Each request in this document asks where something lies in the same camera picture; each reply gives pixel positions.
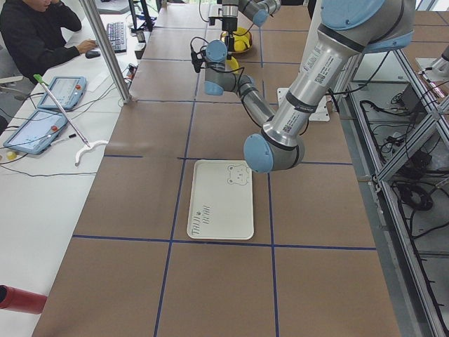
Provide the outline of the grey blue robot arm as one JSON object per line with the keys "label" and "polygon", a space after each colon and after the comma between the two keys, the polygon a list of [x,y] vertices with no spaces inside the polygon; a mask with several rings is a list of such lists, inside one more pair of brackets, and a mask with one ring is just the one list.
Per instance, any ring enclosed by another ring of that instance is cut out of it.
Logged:
{"label": "grey blue robot arm", "polygon": [[[224,44],[231,53],[242,53],[249,49],[252,44],[250,29],[253,25],[263,26],[270,15],[275,14],[281,7],[278,0],[238,0],[221,1],[219,9],[224,33]],[[238,28],[238,14],[243,14],[252,25],[247,29]]]}
{"label": "grey blue robot arm", "polygon": [[403,48],[413,37],[414,1],[323,1],[320,9],[318,41],[302,61],[277,110],[261,96],[248,75],[225,69],[228,48],[224,42],[213,40],[201,53],[206,94],[235,93],[261,128],[248,136],[243,146],[244,159],[255,172],[287,170],[302,161],[300,130],[348,59]]}

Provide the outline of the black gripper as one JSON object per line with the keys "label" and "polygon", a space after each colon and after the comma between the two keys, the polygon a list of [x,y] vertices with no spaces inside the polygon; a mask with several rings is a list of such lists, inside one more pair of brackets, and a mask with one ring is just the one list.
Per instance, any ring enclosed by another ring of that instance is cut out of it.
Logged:
{"label": "black gripper", "polygon": [[222,16],[222,31],[224,32],[224,44],[230,53],[234,50],[234,34],[238,28],[238,19],[235,16]]}

